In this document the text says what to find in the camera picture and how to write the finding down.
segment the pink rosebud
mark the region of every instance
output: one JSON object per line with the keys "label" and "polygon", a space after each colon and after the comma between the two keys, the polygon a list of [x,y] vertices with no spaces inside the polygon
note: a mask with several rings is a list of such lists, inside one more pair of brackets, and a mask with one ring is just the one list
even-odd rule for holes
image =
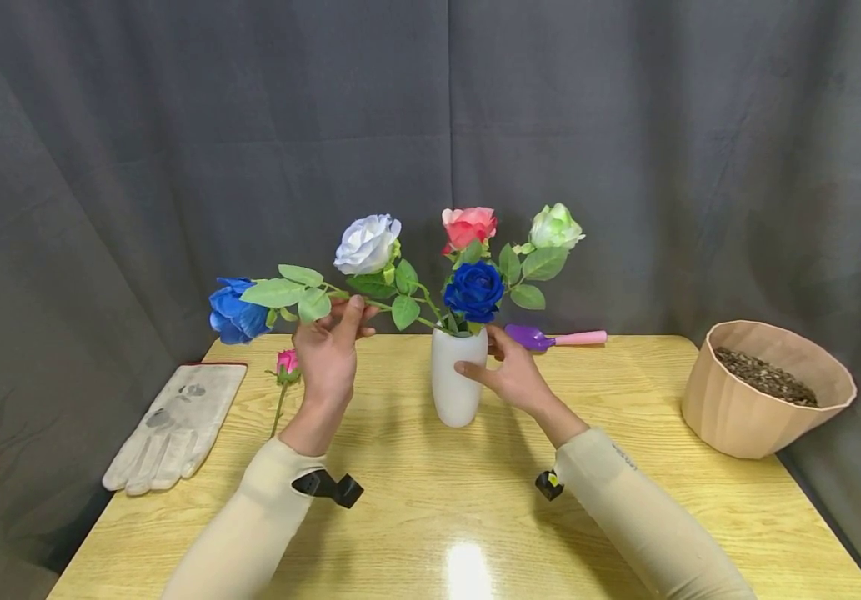
{"label": "pink rosebud", "polygon": [[496,234],[492,208],[445,208],[441,216],[448,238],[448,245],[443,247],[444,254],[462,251],[473,240],[486,242]]}
{"label": "pink rosebud", "polygon": [[280,383],[297,381],[300,377],[297,350],[289,349],[277,353],[277,380]]}
{"label": "pink rosebud", "polygon": [[286,374],[293,373],[297,370],[297,350],[290,348],[277,353],[277,370],[284,371]]}

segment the dark blue rose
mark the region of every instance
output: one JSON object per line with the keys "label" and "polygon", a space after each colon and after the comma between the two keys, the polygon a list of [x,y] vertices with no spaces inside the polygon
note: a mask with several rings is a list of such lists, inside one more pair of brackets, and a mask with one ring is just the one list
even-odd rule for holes
{"label": "dark blue rose", "polygon": [[267,313],[270,309],[243,302],[240,296],[253,285],[249,279],[220,277],[224,286],[210,296],[210,327],[220,332],[223,343],[249,343],[256,336],[268,333]]}
{"label": "dark blue rose", "polygon": [[496,303],[503,298],[500,273],[485,261],[463,264],[453,274],[453,282],[443,290],[443,303],[472,323],[489,323],[496,317]]}

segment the white glove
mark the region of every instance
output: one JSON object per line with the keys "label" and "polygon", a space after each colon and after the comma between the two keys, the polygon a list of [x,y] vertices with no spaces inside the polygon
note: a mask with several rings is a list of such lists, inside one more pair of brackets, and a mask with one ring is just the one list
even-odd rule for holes
{"label": "white glove", "polygon": [[246,365],[177,367],[103,474],[103,486],[140,495],[191,478],[210,453],[246,372]]}

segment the table surface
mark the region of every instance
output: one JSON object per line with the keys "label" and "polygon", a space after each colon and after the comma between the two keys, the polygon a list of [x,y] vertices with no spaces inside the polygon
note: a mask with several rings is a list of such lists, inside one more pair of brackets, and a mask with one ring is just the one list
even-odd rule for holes
{"label": "table surface", "polygon": [[[249,369],[208,460],[168,492],[117,493],[50,598],[158,597],[266,442],[278,387],[265,370],[289,343],[214,343],[205,360]],[[268,598],[649,598],[570,494],[537,493],[554,450],[528,417],[485,391],[467,427],[437,419],[429,350],[428,335],[358,344],[356,394],[328,470],[366,492],[350,511],[314,502]],[[859,568],[776,458],[729,458],[683,423],[696,355],[681,337],[614,336],[537,361],[567,404],[707,527],[760,598],[861,598]],[[300,393],[287,393],[281,423]]]}

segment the beige sleeve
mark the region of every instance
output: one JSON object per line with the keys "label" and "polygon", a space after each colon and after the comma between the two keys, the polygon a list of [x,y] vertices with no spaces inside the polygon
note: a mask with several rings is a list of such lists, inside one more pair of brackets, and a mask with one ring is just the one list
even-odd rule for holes
{"label": "beige sleeve", "polygon": [[757,597],[707,530],[602,430],[565,443],[554,470],[656,598]]}
{"label": "beige sleeve", "polygon": [[276,437],[264,444],[227,505],[203,529],[163,590],[166,600],[254,598],[277,570],[312,499],[291,482],[323,468]]}

